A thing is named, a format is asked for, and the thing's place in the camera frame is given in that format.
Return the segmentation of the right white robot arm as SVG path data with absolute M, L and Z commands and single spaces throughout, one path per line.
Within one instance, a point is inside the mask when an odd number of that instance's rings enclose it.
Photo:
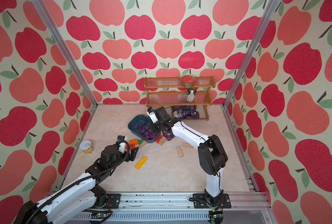
M 171 117 L 161 106 L 149 107 L 147 115 L 152 120 L 153 131 L 163 131 L 183 139 L 198 151 L 199 164 L 207 174 L 205 200 L 208 207 L 220 208 L 226 201 L 221 187 L 221 177 L 228 161 L 223 145 L 217 135 L 205 135 L 187 126 L 181 119 Z

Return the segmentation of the teal plastic storage bin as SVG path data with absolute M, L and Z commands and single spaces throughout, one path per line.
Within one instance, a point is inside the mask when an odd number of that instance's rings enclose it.
M 129 123 L 128 129 L 141 138 L 142 140 L 146 141 L 147 143 L 154 143 L 156 139 L 160 136 L 160 131 L 154 133 L 151 130 L 150 124 L 152 123 L 151 119 L 145 115 L 137 115 L 135 116 Z

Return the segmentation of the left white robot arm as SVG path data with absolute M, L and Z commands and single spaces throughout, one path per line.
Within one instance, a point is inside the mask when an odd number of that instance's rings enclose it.
M 16 224 L 64 224 L 82 211 L 118 207 L 118 198 L 109 197 L 100 186 L 123 162 L 134 161 L 138 147 L 126 141 L 106 146 L 101 156 L 75 181 L 36 203 L 26 202 L 14 220 Z

